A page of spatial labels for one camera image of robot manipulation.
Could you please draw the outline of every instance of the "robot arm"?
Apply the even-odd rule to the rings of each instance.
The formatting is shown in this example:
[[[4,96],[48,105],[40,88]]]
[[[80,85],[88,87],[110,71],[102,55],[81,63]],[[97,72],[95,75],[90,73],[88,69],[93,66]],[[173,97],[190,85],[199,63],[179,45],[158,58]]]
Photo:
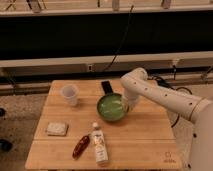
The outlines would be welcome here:
[[[125,88],[123,102],[130,108],[137,103],[139,95],[142,95],[195,123],[200,111],[212,103],[198,96],[150,84],[147,78],[147,73],[142,68],[137,68],[121,78],[121,84]]]
[[[147,78],[147,73],[142,68],[137,68],[121,78],[121,84],[124,87],[122,95],[124,107],[133,108],[139,96],[142,95],[194,123],[188,167],[191,171],[212,170],[213,102],[150,84]]]

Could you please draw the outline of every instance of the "wooden tabletop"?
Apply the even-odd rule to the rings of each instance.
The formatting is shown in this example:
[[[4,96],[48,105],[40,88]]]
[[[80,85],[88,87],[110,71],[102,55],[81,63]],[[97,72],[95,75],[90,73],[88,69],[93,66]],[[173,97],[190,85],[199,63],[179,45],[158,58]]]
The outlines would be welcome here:
[[[137,106],[122,120],[109,123],[97,112],[98,100],[104,95],[102,80],[53,81],[26,161],[27,169],[180,169],[181,160],[166,110],[141,97]],[[79,88],[79,103],[71,107],[60,95],[69,83]],[[114,92],[122,93],[119,80],[110,80]],[[49,122],[65,122],[65,137],[48,136]],[[91,143],[78,160],[72,158],[75,145],[92,132],[98,122],[105,136],[109,163],[95,162]]]

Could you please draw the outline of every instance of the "sauce bottle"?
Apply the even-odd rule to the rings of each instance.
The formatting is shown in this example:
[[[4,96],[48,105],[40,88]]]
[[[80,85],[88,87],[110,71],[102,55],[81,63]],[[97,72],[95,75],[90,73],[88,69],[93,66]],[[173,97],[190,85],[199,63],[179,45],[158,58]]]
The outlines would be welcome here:
[[[97,122],[94,122],[92,126],[94,129],[92,132],[92,139],[95,147],[96,162],[99,165],[105,165],[108,162],[108,155],[104,142],[104,135]]]

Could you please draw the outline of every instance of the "white cup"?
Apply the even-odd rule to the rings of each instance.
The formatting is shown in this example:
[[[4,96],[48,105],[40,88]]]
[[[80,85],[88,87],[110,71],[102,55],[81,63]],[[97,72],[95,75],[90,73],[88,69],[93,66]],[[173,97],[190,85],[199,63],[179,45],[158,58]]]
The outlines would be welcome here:
[[[68,84],[62,87],[61,95],[67,100],[71,106],[76,106],[78,103],[78,87],[74,84]]]

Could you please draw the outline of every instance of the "white bottle cap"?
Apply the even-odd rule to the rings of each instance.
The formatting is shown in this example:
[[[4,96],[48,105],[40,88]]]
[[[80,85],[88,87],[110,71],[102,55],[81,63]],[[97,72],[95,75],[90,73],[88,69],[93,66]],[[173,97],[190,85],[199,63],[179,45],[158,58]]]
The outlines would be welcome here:
[[[100,126],[99,126],[99,124],[97,122],[93,122],[92,123],[92,127],[95,128],[95,129],[100,128]]]

